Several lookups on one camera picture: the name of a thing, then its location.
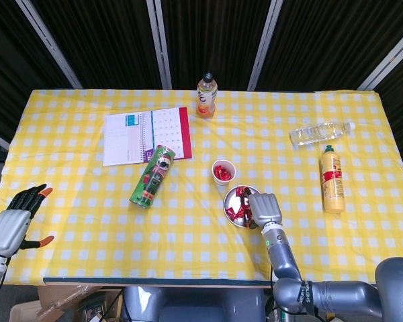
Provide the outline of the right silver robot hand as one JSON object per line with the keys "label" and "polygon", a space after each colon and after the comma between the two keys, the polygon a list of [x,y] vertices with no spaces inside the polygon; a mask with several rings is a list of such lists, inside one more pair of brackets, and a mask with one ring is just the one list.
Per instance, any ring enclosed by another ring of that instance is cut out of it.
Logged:
{"label": "right silver robot hand", "polygon": [[246,226],[250,229],[260,227],[281,227],[282,214],[279,203],[273,193],[252,193],[247,196],[251,218]]}

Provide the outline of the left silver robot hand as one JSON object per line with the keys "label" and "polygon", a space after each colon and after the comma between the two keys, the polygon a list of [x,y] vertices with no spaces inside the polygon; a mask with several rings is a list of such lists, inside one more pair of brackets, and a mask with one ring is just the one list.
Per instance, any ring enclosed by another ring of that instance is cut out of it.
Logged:
{"label": "left silver robot hand", "polygon": [[0,258],[11,258],[18,250],[42,248],[52,242],[51,235],[38,241],[26,239],[34,215],[52,191],[45,184],[33,186],[16,194],[6,210],[0,212]]}

